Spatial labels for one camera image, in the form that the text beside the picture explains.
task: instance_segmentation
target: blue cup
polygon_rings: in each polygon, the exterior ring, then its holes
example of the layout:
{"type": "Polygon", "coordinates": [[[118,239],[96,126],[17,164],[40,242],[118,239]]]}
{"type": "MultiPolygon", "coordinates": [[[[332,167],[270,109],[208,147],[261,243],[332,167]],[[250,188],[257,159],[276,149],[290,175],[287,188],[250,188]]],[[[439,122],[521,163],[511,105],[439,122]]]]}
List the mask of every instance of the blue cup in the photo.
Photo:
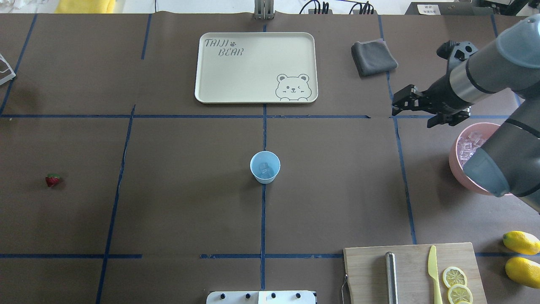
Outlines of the blue cup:
{"type": "Polygon", "coordinates": [[[261,184],[271,183],[281,168],[279,158],[270,151],[261,151],[253,155],[249,163],[251,173],[261,184]]]}

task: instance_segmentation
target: strawberry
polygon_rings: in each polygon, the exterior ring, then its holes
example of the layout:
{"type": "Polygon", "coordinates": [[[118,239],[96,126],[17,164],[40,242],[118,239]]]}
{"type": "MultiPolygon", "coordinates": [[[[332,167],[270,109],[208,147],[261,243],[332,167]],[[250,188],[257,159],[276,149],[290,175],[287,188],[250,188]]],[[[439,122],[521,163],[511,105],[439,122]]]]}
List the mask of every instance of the strawberry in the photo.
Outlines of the strawberry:
{"type": "Polygon", "coordinates": [[[58,184],[60,182],[60,175],[58,174],[48,174],[45,178],[45,182],[47,182],[47,186],[52,187],[55,184],[58,184]]]}

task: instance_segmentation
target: white floor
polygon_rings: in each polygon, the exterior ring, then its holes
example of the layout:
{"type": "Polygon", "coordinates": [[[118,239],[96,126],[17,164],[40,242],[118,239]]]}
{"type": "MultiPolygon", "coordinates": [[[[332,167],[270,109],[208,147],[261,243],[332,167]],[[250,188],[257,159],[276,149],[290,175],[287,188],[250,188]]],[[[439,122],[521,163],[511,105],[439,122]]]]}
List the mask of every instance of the white floor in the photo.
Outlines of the white floor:
{"type": "MultiPolygon", "coordinates": [[[[0,0],[0,3],[9,3],[14,0],[0,0]]],[[[16,0],[23,3],[29,0],[16,0]]],[[[30,0],[30,3],[21,9],[12,5],[0,4],[0,13],[52,13],[60,0],[30,0]]],[[[276,11],[288,14],[298,14],[302,6],[308,0],[274,0],[276,11]]],[[[348,14],[353,3],[342,0],[328,0],[334,14],[348,14]]],[[[405,0],[371,0],[370,4],[380,15],[403,15],[411,1],[405,0]]],[[[431,2],[454,2],[454,0],[435,0],[431,2]]],[[[169,11],[177,13],[236,13],[253,12],[254,0],[117,0],[114,7],[115,13],[151,13],[154,8],[157,11],[169,11]]],[[[530,16],[537,14],[538,9],[525,6],[518,14],[530,16]]]]}

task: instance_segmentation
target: pink bowl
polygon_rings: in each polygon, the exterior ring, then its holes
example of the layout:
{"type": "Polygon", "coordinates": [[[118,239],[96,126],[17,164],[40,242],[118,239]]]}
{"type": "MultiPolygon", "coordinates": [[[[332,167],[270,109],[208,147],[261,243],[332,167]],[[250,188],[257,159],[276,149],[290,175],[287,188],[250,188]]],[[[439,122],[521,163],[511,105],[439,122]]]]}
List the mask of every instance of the pink bowl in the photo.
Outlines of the pink bowl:
{"type": "Polygon", "coordinates": [[[459,161],[459,155],[457,151],[457,141],[460,139],[460,137],[463,137],[464,134],[470,134],[473,131],[478,131],[482,133],[482,138],[488,139],[495,133],[495,131],[500,127],[500,125],[496,123],[490,123],[490,122],[479,122],[472,124],[468,127],[466,127],[459,136],[454,141],[454,144],[452,145],[452,149],[450,150],[450,156],[448,157],[448,161],[450,162],[450,170],[452,170],[452,173],[456,177],[457,181],[460,182],[465,188],[474,191],[476,193],[484,194],[484,195],[492,195],[491,193],[487,192],[484,188],[480,187],[477,183],[473,182],[465,173],[463,172],[463,166],[460,164],[459,161]]]}

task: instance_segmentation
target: yellow knife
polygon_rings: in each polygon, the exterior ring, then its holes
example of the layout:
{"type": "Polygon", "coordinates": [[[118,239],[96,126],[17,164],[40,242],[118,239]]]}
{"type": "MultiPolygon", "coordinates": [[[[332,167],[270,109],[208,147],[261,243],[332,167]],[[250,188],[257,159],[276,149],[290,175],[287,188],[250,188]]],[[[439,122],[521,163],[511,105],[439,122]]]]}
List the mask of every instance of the yellow knife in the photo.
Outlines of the yellow knife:
{"type": "Polygon", "coordinates": [[[428,274],[433,279],[433,290],[435,295],[434,304],[442,304],[441,286],[438,281],[437,248],[435,246],[432,246],[429,250],[428,274]]]}

